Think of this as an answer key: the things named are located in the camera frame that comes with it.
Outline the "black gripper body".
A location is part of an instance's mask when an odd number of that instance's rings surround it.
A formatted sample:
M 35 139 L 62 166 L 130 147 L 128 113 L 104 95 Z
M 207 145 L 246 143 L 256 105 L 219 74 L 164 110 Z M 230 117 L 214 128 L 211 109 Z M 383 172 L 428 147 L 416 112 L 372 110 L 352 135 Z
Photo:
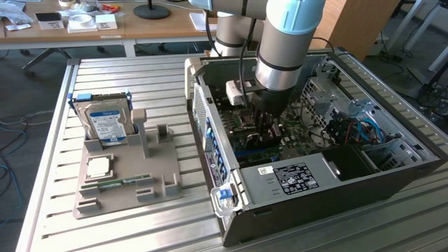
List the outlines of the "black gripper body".
M 271 89 L 258 90 L 252 97 L 255 108 L 262 113 L 267 113 L 278 118 L 287 109 L 294 90 L 294 88 L 282 91 Z

